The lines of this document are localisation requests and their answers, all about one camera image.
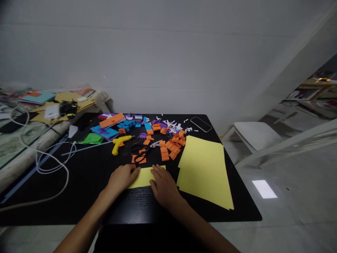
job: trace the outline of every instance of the white cable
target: white cable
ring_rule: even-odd
[[[56,145],[63,144],[63,143],[69,143],[69,144],[72,144],[72,145],[71,145],[71,148],[70,148],[70,152],[73,151],[73,147],[75,147],[75,151],[77,150],[77,148],[76,148],[76,146],[75,146],[75,143],[76,143],[76,142],[73,142],[73,143],[71,143],[71,142],[60,142],[60,143],[57,143],[57,144],[55,144],[55,145],[50,146],[48,149],[45,150],[45,152],[47,152],[50,148],[52,148],[52,147],[54,147],[54,146],[56,146]],[[66,161],[65,161],[63,164],[66,164],[66,163],[68,162],[68,160],[69,160],[70,158],[73,157],[74,154],[75,154],[75,153],[69,154],[69,155],[68,155],[68,158],[66,159]],[[37,160],[37,162],[36,162],[37,172],[40,173],[40,174],[50,174],[50,173],[54,173],[55,171],[58,171],[60,168],[62,168],[61,165],[58,165],[57,167],[52,168],[52,169],[48,169],[48,170],[41,169],[41,168],[39,167],[40,160],[41,160],[41,156],[38,158],[38,160]]]
[[[67,185],[68,185],[68,181],[69,181],[69,170],[68,170],[68,168],[67,168],[63,163],[61,163],[56,157],[54,157],[53,155],[48,154],[48,153],[46,153],[46,152],[43,152],[43,151],[40,151],[40,150],[38,150],[38,149],[32,148],[32,147],[26,145],[26,144],[23,142],[23,140],[22,140],[22,134],[24,133],[25,127],[28,126],[27,123],[29,122],[29,113],[25,110],[25,112],[27,113],[27,119],[26,119],[26,123],[25,123],[25,124],[18,123],[18,122],[16,122],[16,121],[14,121],[14,120],[12,119],[12,116],[11,116],[11,114],[12,114],[12,112],[14,111],[15,108],[16,108],[16,107],[14,107],[14,108],[12,109],[12,111],[10,112],[10,115],[9,115],[9,116],[10,116],[10,120],[11,120],[11,121],[13,121],[13,122],[15,122],[15,123],[17,123],[17,124],[19,124],[19,125],[24,126],[24,127],[22,128],[22,130],[21,130],[21,133],[19,134],[19,140],[20,140],[21,144],[22,144],[23,146],[25,146],[26,148],[33,149],[33,150],[35,150],[36,152],[39,152],[39,153],[41,153],[41,154],[48,155],[48,156],[50,156],[51,158],[55,159],[55,161],[57,161],[57,162],[58,162],[58,163],[59,163],[59,164],[66,170],[66,172],[67,172],[67,179],[66,179],[66,183],[65,183],[64,187],[62,188],[62,190],[61,190],[58,194],[54,195],[53,197],[50,197],[50,198],[47,198],[47,199],[42,199],[42,200],[36,200],[36,201],[31,201],[31,202],[21,203],[21,204],[16,204],[16,205],[4,207],[4,208],[0,208],[0,212],[7,211],[7,210],[11,210],[11,209],[14,209],[14,208],[17,208],[17,207],[31,206],[31,205],[34,205],[34,204],[38,204],[38,203],[42,203],[42,202],[45,202],[45,201],[48,201],[48,200],[52,200],[52,199],[56,198],[57,196],[59,196],[59,195],[65,190],[65,188],[66,188]]]

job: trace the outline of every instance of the power cord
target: power cord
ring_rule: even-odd
[[[18,208],[18,207],[31,206],[31,205],[34,205],[34,204],[38,204],[38,203],[46,202],[46,201],[48,201],[48,200],[52,200],[52,199],[56,198],[57,196],[59,196],[59,195],[66,189],[66,187],[67,187],[67,185],[68,185],[68,181],[69,181],[69,170],[68,170],[68,168],[66,167],[65,163],[66,163],[66,162],[70,159],[70,157],[72,157],[72,156],[70,156],[70,154],[69,154],[68,159],[67,159],[64,163],[61,163],[61,162],[60,162],[56,157],[54,157],[53,155],[48,154],[48,153],[43,152],[43,151],[40,151],[40,150],[38,150],[38,149],[32,148],[32,147],[28,146],[27,144],[25,144],[25,143],[23,142],[23,140],[22,140],[22,135],[24,134],[25,128],[26,128],[26,127],[36,127],[36,126],[29,126],[29,125],[27,125],[28,122],[29,122],[29,113],[28,113],[26,110],[25,110],[25,113],[27,113],[27,119],[26,119],[26,123],[25,123],[25,124],[21,124],[21,123],[18,123],[18,122],[16,122],[16,121],[14,121],[14,119],[12,118],[12,112],[13,112],[15,109],[16,109],[16,107],[14,107],[14,108],[11,110],[10,114],[9,114],[10,120],[13,121],[13,122],[15,122],[16,124],[19,124],[19,125],[22,125],[22,126],[23,126],[23,128],[21,129],[21,133],[19,134],[19,141],[20,141],[20,143],[21,143],[24,147],[36,151],[35,163],[36,163],[36,166],[37,166],[37,171],[38,171],[38,173],[41,173],[41,174],[50,174],[50,173],[53,173],[53,172],[59,170],[61,167],[63,167],[63,168],[66,170],[66,172],[67,172],[67,178],[66,178],[66,183],[65,183],[64,187],[62,188],[62,190],[61,190],[58,194],[56,194],[56,195],[54,195],[54,196],[52,196],[52,197],[50,197],[50,198],[46,198],[46,199],[42,199],[42,200],[31,201],[31,202],[26,202],[26,203],[21,203],[21,204],[16,204],[16,205],[12,205],[12,206],[8,206],[8,207],[0,208],[0,212],[7,211],[7,210],[11,210],[11,209]],[[50,128],[52,128],[53,126],[54,126],[54,124],[51,125],[51,126],[50,126],[50,127],[43,133],[43,134],[45,134],[45,133],[46,133]],[[72,148],[75,146],[75,143],[76,143],[76,142],[72,143],[71,151],[72,151]],[[55,167],[55,168],[53,168],[53,169],[51,169],[51,170],[54,170],[54,171],[48,172],[48,173],[44,173],[43,171],[49,171],[49,170],[42,170],[41,168],[39,168],[39,162],[40,162],[41,156],[40,156],[39,159],[38,159],[38,158],[37,158],[38,153],[41,153],[41,154],[45,154],[45,155],[50,156],[50,157],[53,158],[55,161],[57,161],[60,165],[57,166],[57,167]]]

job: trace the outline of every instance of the hand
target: hand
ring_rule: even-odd
[[[179,194],[175,181],[170,173],[164,168],[152,165],[151,173],[156,181],[150,180],[154,197],[159,204],[169,212],[173,212],[182,202],[185,202]]]
[[[121,194],[136,179],[140,172],[140,167],[134,164],[121,165],[111,174],[108,185],[104,191],[111,198]]]

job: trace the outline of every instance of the yellow paper sheet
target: yellow paper sheet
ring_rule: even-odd
[[[187,136],[177,186],[183,192],[234,209],[221,143]]]
[[[154,176],[151,173],[152,167],[148,168],[141,168],[136,180],[128,187],[128,189],[137,188],[137,187],[144,187],[150,185],[150,180],[154,180]]]
[[[55,100],[62,103],[63,101],[72,101],[72,99],[74,101],[77,101],[78,98],[82,97],[81,95],[78,95],[77,93],[74,93],[74,92],[70,92],[70,91],[64,91],[64,92],[60,92],[60,93],[57,93],[56,96],[55,96]],[[96,101],[92,98],[88,98],[87,101],[83,101],[83,102],[78,102],[78,106],[79,108],[77,109],[77,112],[80,112],[86,108],[88,108],[89,106],[91,106],[92,104],[96,103]],[[54,102],[46,102],[44,105],[38,107],[38,108],[35,108],[33,110],[31,110],[31,112],[39,112],[39,114],[34,117],[33,119],[31,119],[31,121],[39,121],[39,122],[43,122],[43,123],[54,123],[54,121],[67,121],[68,120],[68,117],[67,116],[62,116],[58,119],[54,119],[54,120],[48,120],[48,119],[45,119],[45,112],[44,110],[46,109],[47,106],[50,106],[50,105],[55,105],[56,103]]]

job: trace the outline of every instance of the yellow glue gun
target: yellow glue gun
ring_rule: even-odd
[[[123,136],[123,137],[119,137],[117,139],[113,139],[112,140],[112,143],[115,144],[115,146],[113,147],[113,150],[112,150],[112,154],[113,155],[118,155],[118,148],[119,148],[119,145],[124,142],[124,141],[128,141],[132,138],[131,135],[127,135],[127,136]]]

